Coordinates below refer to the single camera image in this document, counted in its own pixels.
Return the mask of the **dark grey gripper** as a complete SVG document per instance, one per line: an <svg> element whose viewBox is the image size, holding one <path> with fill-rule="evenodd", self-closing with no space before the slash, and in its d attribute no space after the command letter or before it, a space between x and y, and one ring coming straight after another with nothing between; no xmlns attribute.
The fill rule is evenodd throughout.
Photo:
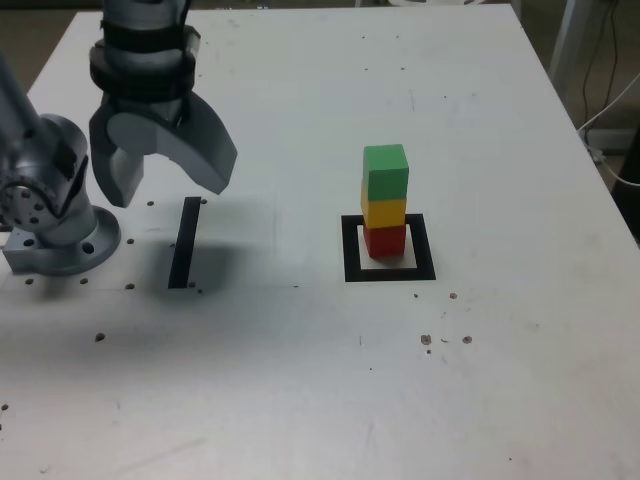
<svg viewBox="0 0 640 480"><path fill-rule="evenodd" d="M153 103L103 96L89 133L96 181L119 208L130 205L143 179L143 156L168 158L217 195L229 185L237 158L222 120L194 93Z"/></svg>

